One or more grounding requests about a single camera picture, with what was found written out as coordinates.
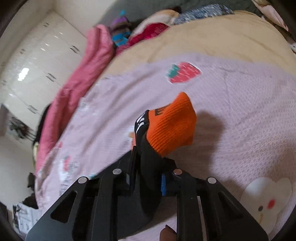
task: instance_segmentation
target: blue patterned cloth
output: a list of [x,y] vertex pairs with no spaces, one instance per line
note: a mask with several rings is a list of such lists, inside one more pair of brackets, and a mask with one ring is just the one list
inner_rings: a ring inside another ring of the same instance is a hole
[[201,18],[216,17],[221,15],[234,14],[233,11],[222,4],[210,4],[197,9],[181,13],[174,24],[181,24],[195,21]]

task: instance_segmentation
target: orange sock cuff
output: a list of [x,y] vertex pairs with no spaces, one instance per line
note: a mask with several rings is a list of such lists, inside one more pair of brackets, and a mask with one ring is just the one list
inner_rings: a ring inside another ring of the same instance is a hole
[[184,92],[171,104],[149,111],[148,116],[147,141],[161,157],[192,144],[196,114]]

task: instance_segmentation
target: silver screw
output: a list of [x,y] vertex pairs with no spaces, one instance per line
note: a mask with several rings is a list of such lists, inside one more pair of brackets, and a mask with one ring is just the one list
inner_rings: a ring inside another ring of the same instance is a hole
[[114,174],[114,175],[119,175],[121,172],[122,172],[122,170],[119,169],[119,168],[115,168],[115,169],[113,170],[113,174]]
[[175,175],[181,175],[182,174],[182,170],[181,169],[175,169],[174,170],[174,174]]
[[215,178],[213,178],[213,177],[209,177],[209,178],[207,179],[207,181],[208,181],[210,184],[215,184],[215,183],[217,182],[217,180],[216,180]]
[[78,179],[78,182],[79,183],[86,183],[86,181],[87,181],[87,179],[86,179],[86,177],[80,177],[79,179]]

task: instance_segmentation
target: beige sheet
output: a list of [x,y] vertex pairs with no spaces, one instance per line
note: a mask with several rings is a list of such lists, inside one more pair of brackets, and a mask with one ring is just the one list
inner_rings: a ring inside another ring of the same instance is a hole
[[176,25],[140,42],[116,57],[102,77],[183,53],[265,62],[296,75],[296,57],[278,30],[253,13],[235,11],[234,15]]

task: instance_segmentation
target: red cloth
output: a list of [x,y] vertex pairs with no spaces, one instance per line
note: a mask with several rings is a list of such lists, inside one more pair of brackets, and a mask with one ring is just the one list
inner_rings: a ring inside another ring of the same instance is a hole
[[116,55],[121,54],[124,50],[135,45],[136,43],[141,42],[142,40],[152,39],[158,36],[159,34],[164,32],[167,28],[169,28],[169,26],[165,25],[164,23],[152,23],[148,25],[141,34],[133,37],[132,39],[129,39],[126,44],[119,46],[116,49]]
[[36,172],[44,165],[47,154],[68,125],[80,98],[112,60],[113,42],[106,26],[93,27],[88,32],[87,39],[84,58],[60,89],[46,114],[37,154]]

